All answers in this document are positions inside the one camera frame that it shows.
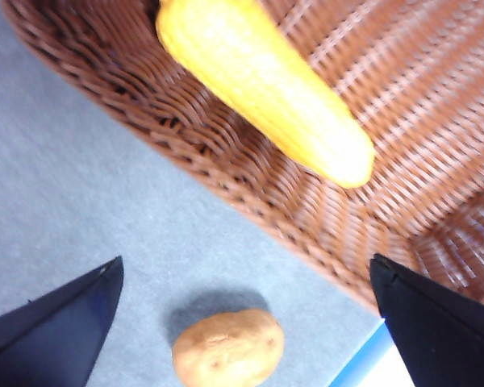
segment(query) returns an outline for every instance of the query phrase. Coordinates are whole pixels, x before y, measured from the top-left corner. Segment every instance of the blue edge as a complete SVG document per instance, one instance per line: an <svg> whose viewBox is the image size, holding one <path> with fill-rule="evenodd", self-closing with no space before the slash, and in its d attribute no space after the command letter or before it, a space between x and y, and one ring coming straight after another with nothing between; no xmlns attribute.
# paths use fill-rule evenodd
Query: blue edge
<svg viewBox="0 0 484 387"><path fill-rule="evenodd" d="M344 366L330 387L356 387L364 379L369 370L384 356L386 351L394 345L385 321L364 343L355 356Z"/></svg>

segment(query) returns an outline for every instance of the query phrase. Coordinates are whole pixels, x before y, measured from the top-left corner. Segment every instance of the potato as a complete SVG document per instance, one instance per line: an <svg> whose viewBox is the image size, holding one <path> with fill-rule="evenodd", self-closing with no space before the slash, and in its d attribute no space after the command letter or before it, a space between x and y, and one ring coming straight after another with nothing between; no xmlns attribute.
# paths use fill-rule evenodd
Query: potato
<svg viewBox="0 0 484 387"><path fill-rule="evenodd" d="M276 368L284 335L259 309L220 313L184 330L173 346L173 364L186 387L255 387Z"/></svg>

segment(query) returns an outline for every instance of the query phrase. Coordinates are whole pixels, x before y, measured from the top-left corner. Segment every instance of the brown wicker basket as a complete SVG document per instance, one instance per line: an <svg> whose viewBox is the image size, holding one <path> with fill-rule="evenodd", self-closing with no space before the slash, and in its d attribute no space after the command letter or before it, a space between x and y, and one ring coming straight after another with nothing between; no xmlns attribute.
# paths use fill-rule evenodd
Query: brown wicker basket
<svg viewBox="0 0 484 387"><path fill-rule="evenodd" d="M2 4L64 79L354 297L374 305L381 252L484 301L484 0L261 2L372 137L360 189L295 164L176 64L156 0Z"/></svg>

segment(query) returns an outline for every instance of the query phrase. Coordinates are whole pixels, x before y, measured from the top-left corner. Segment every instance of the gray table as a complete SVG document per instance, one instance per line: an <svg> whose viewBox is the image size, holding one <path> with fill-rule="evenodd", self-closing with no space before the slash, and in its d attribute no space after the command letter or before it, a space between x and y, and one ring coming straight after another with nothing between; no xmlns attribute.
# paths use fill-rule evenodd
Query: gray table
<svg viewBox="0 0 484 387"><path fill-rule="evenodd" d="M320 387L378 322L46 69L0 13L0 314L120 254L89 387L178 387L179 330L250 306L286 333L264 386Z"/></svg>

